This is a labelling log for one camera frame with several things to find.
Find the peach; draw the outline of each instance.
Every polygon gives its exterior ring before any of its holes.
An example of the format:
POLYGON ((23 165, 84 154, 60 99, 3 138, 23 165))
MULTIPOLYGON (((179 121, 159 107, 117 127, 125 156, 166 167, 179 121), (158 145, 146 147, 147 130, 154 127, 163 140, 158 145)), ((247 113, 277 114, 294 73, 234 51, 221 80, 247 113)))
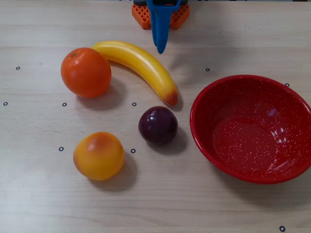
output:
POLYGON ((78 171, 89 179, 107 180, 120 171, 124 163, 124 149, 113 134, 93 133, 77 145, 73 162, 78 171))

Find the speckled red bowl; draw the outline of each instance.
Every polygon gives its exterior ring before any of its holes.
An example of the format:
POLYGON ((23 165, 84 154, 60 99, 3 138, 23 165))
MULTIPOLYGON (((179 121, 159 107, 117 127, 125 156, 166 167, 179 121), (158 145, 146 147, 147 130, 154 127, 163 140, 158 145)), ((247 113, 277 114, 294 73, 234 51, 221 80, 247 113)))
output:
POLYGON ((310 107, 265 77, 236 75, 208 85, 193 103, 190 127, 203 155, 244 181, 284 182, 311 165, 310 107))

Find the table surface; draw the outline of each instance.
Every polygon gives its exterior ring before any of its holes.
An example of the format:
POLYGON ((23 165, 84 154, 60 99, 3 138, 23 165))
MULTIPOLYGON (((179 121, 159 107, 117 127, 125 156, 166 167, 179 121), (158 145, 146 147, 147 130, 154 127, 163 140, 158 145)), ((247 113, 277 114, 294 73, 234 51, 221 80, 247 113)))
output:
POLYGON ((190 7, 160 55, 130 2, 0 1, 1 233, 278 233, 281 225, 289 233, 311 231, 310 170, 277 185, 236 180, 206 160, 189 126, 197 94, 234 74, 289 83, 310 104, 311 4, 190 7), (95 100, 77 98, 63 84, 63 58, 104 40, 141 46, 171 73, 182 99, 173 109, 180 128, 170 145, 151 148, 140 137, 142 113, 163 103, 128 69, 113 65, 110 89, 95 100), (126 151, 121 172, 106 182, 86 179, 72 161, 77 143, 97 131, 116 135, 126 151))

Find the banana tip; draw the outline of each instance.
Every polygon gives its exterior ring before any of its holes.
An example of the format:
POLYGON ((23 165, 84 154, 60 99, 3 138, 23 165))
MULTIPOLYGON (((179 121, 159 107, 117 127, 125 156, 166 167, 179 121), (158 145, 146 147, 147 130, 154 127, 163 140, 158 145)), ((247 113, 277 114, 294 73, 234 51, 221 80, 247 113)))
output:
POLYGON ((176 105, 178 102, 178 93, 174 91, 167 94, 164 101, 171 106, 176 105))

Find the banana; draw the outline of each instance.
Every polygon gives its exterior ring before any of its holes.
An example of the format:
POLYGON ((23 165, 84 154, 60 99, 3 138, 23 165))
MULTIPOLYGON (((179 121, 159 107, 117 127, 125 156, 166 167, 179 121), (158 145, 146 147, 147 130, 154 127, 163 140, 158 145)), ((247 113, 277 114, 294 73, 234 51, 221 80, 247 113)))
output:
POLYGON ((178 91, 174 81, 164 66, 147 51, 122 41, 99 42, 92 49, 138 73, 165 103, 177 104, 178 91))

